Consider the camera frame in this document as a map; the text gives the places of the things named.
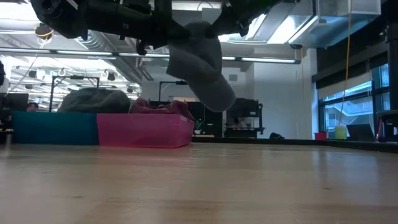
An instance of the pink plastic bin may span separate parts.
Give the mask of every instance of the pink plastic bin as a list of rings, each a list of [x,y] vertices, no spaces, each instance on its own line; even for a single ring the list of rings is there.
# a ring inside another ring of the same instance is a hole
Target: pink plastic bin
[[[179,114],[98,114],[100,146],[177,148],[192,141],[193,121]]]

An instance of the computer monitor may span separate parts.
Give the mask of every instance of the computer monitor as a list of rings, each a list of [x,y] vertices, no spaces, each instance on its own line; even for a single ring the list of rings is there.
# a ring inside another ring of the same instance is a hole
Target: computer monitor
[[[26,111],[28,99],[28,93],[1,93],[0,110]]]
[[[376,142],[370,124],[349,124],[347,130],[352,141]]]

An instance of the orange cable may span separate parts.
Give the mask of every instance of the orange cable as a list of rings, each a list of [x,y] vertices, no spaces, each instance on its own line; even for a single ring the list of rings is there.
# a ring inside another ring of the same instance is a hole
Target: orange cable
[[[343,92],[343,101],[341,102],[341,111],[340,111],[340,117],[338,120],[338,125],[341,124],[341,118],[343,117],[343,108],[344,108],[344,102],[345,102],[345,97],[346,97],[346,89],[347,89],[347,81],[348,81],[348,74],[349,74],[349,49],[351,45],[351,32],[352,32],[352,27],[351,27],[351,20],[352,20],[352,10],[353,10],[353,2],[351,1],[351,6],[349,9],[349,19],[348,19],[348,43],[347,43],[347,63],[346,63],[346,80],[344,84],[344,92]]]

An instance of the yellow container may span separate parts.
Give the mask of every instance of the yellow container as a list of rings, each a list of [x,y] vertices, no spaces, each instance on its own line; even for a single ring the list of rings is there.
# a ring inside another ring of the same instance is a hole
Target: yellow container
[[[336,139],[346,140],[347,139],[347,127],[345,125],[336,126]]]

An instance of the gray blanket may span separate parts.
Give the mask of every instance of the gray blanket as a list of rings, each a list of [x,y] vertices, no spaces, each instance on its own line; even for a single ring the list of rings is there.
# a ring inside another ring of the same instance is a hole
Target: gray blanket
[[[130,103],[119,90],[84,88],[67,95],[57,112],[128,113]]]

